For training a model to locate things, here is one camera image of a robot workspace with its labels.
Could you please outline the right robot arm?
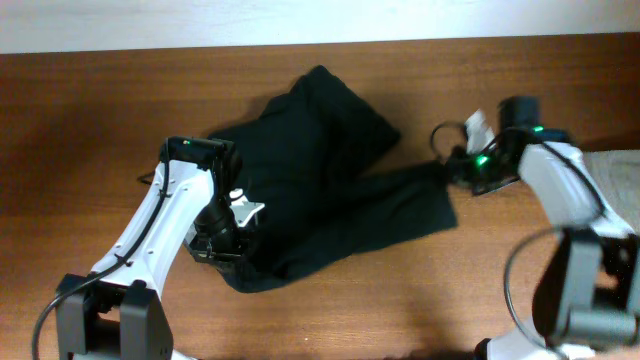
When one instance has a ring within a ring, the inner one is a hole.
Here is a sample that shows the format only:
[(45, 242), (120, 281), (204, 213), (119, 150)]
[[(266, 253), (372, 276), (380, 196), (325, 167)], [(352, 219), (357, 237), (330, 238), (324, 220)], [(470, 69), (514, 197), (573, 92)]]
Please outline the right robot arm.
[[(539, 121), (539, 103), (513, 96), (498, 105), (497, 132), (482, 111), (453, 123), (465, 139), (445, 158), (451, 183), (484, 195), (523, 181), (537, 196), (550, 228), (521, 240), (503, 272), (514, 330), (486, 338), (476, 359), (589, 359), (639, 344), (639, 236), (605, 199), (565, 130)], [(517, 255), (533, 242), (559, 243), (521, 320), (510, 291)]]

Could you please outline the black shorts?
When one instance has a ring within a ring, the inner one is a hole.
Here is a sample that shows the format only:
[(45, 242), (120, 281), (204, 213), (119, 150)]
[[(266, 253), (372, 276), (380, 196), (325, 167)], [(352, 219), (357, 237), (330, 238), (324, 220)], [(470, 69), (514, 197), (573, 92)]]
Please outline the black shorts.
[(236, 185), (262, 206), (246, 251), (218, 265), (238, 292), (283, 287), (353, 254), (457, 224), (440, 163), (370, 173), (400, 132), (323, 66), (257, 119), (216, 137), (234, 143), (243, 162)]

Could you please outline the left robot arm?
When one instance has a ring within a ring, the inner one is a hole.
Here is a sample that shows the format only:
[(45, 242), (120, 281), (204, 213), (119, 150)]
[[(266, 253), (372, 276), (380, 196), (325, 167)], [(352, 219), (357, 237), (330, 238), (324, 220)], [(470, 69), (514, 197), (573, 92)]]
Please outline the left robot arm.
[(233, 263), (253, 211), (229, 194), (242, 160), (233, 142), (174, 136), (161, 147), (143, 202), (88, 275), (66, 275), (47, 306), (62, 359), (180, 359), (162, 307), (181, 247), (198, 262)]

